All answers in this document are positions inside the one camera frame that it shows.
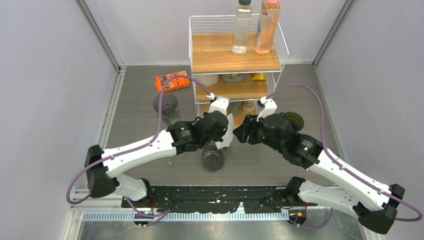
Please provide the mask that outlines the dark green dripper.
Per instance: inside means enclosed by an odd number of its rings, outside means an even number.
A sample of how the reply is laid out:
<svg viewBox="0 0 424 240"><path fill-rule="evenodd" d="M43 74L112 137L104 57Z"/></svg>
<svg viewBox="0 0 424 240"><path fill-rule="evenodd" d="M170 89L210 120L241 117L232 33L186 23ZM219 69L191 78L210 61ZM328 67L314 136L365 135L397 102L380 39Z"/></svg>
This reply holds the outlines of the dark green dripper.
<svg viewBox="0 0 424 240"><path fill-rule="evenodd" d="M285 118L286 120L288 120L291 123L293 129L296 132L301 131L305 126L304 119L302 118L302 116L300 114L298 114L296 112L292 112L292 111L285 112L285 113L282 113L282 116L283 116L283 118Z"/></svg>

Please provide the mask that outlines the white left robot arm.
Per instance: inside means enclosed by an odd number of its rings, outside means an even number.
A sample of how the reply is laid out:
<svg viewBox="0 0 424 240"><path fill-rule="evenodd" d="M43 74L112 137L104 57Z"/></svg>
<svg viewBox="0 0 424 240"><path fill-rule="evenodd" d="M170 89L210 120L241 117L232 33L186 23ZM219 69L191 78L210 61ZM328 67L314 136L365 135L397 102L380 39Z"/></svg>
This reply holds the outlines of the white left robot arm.
<svg viewBox="0 0 424 240"><path fill-rule="evenodd" d="M150 161L195 152L210 142L229 143L234 129L231 116L219 111L206 113L193 121L177 121L159 132L125 146L102 149L98 144L89 147L85 160L89 196L93 199L117 194L148 207L153 193L148 183L124 174Z"/></svg>

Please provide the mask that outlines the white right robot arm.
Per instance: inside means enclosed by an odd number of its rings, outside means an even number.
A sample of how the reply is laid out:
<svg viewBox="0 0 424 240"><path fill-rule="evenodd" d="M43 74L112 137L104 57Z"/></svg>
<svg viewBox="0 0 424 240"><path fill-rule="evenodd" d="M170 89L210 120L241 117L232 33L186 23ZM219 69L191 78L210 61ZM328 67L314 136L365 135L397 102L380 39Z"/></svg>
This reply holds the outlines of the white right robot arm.
<svg viewBox="0 0 424 240"><path fill-rule="evenodd" d="M341 187L320 186L293 177L286 186L285 198L291 205L301 202L324 205L356 218L365 228L385 235L395 222L405 189L399 184L378 182L338 158L316 138L302 134L303 118L295 112L274 113L265 118L246 115L233 130L240 143L264 144L289 163L317 173Z"/></svg>

